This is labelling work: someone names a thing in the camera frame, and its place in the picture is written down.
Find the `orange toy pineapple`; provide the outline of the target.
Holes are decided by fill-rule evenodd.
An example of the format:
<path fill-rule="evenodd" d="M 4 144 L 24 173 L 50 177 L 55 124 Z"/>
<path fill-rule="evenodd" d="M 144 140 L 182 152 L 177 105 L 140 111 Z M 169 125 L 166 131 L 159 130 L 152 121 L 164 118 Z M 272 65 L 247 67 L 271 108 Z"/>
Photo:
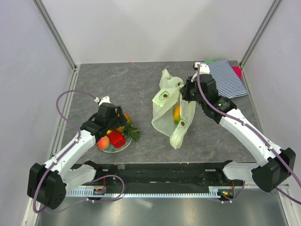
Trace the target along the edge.
<path fill-rule="evenodd" d="M 132 119 L 127 113 L 124 113 L 124 116 L 127 119 L 127 123 L 125 126 L 119 127 L 117 131 L 126 136 L 130 136 L 137 143 L 142 133 L 139 128 L 133 126 Z"/>

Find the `green avocado print plastic bag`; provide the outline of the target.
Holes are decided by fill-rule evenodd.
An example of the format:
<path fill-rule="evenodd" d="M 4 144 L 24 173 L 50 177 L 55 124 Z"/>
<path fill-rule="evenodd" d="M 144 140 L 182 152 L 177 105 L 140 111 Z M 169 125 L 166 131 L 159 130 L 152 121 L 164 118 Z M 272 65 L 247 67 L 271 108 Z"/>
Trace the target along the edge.
<path fill-rule="evenodd" d="M 172 76 L 167 69 L 162 71 L 159 82 L 159 92 L 152 99 L 152 126 L 158 132 L 169 137 L 169 143 L 174 149 L 182 146 L 184 136 L 192 124 L 196 103 L 182 100 L 180 89 L 184 82 L 179 77 Z M 181 120 L 174 123 L 173 110 L 180 105 Z"/>

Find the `orange green toy papaya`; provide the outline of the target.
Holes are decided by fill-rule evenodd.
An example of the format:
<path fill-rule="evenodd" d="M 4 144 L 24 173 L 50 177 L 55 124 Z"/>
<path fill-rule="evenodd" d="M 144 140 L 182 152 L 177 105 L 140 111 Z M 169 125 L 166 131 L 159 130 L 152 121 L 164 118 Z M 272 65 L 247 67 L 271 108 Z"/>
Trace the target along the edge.
<path fill-rule="evenodd" d="M 173 110 L 173 120 L 175 124 L 178 124 L 181 120 L 181 108 L 177 105 Z"/>

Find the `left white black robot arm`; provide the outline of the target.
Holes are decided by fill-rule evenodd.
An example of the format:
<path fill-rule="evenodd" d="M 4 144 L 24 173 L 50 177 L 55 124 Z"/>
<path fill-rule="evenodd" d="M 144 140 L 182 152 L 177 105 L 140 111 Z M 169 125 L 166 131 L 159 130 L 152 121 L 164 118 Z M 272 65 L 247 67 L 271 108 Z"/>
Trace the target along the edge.
<path fill-rule="evenodd" d="M 103 181 L 103 173 L 94 167 L 83 164 L 74 171 L 70 169 L 107 131 L 125 126 L 126 123 L 127 119 L 120 105 L 100 104 L 98 111 L 82 124 L 66 147 L 44 164 L 32 165 L 27 195 L 54 210 L 63 202 L 66 194 L 78 186 L 88 182 L 99 185 Z"/>

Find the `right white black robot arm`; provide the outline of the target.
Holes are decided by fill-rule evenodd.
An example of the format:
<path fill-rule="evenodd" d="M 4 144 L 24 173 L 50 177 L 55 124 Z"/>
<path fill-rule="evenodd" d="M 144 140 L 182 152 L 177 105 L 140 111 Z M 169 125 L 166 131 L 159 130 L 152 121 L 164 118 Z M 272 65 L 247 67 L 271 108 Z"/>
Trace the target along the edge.
<path fill-rule="evenodd" d="M 182 100 L 200 105 L 208 118 L 234 135 L 256 160 L 254 163 L 230 161 L 216 172 L 218 184 L 224 186 L 232 180 L 251 181 L 269 193 L 290 176 L 296 177 L 293 171 L 295 152 L 271 142 L 230 99 L 220 96 L 211 75 L 188 77 L 180 93 Z"/>

